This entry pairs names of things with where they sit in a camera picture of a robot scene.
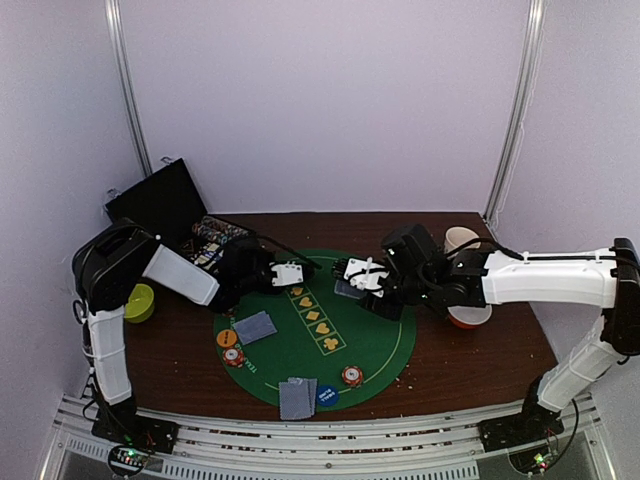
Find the grey card deck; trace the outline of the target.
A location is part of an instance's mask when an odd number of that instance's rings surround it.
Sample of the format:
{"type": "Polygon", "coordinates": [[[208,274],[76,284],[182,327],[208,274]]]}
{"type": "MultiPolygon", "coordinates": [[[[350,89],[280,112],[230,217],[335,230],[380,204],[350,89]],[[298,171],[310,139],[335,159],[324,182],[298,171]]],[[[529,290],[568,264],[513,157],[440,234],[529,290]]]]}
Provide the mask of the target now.
{"type": "Polygon", "coordinates": [[[366,295],[365,291],[359,290],[343,280],[337,280],[335,282],[334,293],[336,295],[354,300],[359,300],[366,295]]]}

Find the red poker chip stack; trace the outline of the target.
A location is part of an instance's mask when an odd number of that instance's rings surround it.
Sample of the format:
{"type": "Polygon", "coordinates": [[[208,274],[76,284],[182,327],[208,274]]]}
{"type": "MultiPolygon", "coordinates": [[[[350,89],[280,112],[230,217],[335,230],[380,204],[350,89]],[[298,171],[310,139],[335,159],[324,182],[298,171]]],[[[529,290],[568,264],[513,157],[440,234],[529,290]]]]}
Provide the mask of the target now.
{"type": "Polygon", "coordinates": [[[349,387],[360,386],[364,381],[364,374],[358,366],[346,366],[341,374],[345,385],[349,387]]]}

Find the blue small blind button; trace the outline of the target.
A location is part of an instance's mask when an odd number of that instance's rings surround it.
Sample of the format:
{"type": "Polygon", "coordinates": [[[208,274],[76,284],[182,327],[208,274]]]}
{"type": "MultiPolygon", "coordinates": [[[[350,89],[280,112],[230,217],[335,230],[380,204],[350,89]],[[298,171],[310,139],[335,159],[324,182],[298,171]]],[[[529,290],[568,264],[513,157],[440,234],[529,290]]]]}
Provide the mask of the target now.
{"type": "Polygon", "coordinates": [[[316,389],[316,402],[322,407],[332,407],[340,400],[339,390],[332,385],[319,385],[316,389]]]}

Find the dealt blue playing cards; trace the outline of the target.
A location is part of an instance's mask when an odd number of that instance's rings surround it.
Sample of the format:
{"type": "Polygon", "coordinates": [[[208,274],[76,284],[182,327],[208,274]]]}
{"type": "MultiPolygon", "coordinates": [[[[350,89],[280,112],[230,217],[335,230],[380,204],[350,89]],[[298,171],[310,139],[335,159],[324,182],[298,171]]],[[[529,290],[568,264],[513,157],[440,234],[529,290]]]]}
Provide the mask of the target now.
{"type": "Polygon", "coordinates": [[[270,315],[261,311],[233,324],[242,345],[249,345],[278,332],[270,315]]]}

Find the orange big blind button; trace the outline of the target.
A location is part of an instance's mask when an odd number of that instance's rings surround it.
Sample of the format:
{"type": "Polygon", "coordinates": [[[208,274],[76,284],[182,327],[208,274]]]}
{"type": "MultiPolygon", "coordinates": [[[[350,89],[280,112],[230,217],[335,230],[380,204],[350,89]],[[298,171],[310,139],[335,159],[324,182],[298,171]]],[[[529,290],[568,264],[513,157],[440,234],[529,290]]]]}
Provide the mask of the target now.
{"type": "Polygon", "coordinates": [[[238,342],[238,336],[232,329],[223,329],[216,335],[216,343],[223,349],[232,348],[238,342]]]}

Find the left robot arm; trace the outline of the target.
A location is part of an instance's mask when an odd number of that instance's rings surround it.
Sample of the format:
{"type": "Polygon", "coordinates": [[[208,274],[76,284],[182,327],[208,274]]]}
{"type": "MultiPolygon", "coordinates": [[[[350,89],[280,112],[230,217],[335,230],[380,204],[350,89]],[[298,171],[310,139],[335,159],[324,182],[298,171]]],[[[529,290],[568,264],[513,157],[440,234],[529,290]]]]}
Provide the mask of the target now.
{"type": "Polygon", "coordinates": [[[142,419],[119,405],[133,398],[124,316],[135,287],[149,280],[195,305],[225,312],[249,293],[276,288],[280,280],[275,255],[254,240],[227,242],[221,258],[206,270],[167,246],[161,236],[128,219],[83,245],[73,257],[72,272],[81,305],[85,355],[103,401],[114,406],[103,422],[123,444],[137,442],[144,433],[142,419]]]}

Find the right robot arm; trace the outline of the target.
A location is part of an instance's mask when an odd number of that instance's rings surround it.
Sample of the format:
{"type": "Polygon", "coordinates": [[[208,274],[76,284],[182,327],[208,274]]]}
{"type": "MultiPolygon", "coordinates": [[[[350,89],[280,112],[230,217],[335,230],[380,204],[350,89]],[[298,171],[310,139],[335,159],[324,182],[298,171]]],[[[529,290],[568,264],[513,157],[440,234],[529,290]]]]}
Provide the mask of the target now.
{"type": "Polygon", "coordinates": [[[639,353],[639,258],[627,238],[584,253],[519,253],[500,244],[480,249],[473,238],[446,249],[420,224],[398,228],[381,242],[383,262],[347,261],[342,278],[364,292],[363,308],[396,320],[408,305],[481,309],[520,302],[600,308],[592,329],[569,356],[533,383],[533,400],[513,419],[519,440],[535,440],[614,363],[639,353]]]}

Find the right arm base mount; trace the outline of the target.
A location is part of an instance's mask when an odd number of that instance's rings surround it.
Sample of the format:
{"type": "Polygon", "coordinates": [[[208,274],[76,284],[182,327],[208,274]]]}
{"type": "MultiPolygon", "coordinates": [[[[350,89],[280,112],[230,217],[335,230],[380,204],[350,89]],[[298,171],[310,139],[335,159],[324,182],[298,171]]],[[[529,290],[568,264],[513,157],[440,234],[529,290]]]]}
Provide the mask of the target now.
{"type": "Polygon", "coordinates": [[[509,449],[544,440],[552,432],[563,433],[565,428],[559,412],[539,406],[521,412],[483,420],[477,425],[485,452],[509,449]]]}

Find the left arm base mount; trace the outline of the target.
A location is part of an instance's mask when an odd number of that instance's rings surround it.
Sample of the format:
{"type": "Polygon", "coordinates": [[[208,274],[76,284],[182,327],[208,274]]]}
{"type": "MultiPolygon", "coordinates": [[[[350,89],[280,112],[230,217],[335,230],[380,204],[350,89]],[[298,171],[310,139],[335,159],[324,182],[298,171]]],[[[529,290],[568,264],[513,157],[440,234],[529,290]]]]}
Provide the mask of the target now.
{"type": "Polygon", "coordinates": [[[99,409],[91,429],[95,437],[165,454],[173,452],[178,431],[178,424],[172,421],[107,408],[99,409]]]}

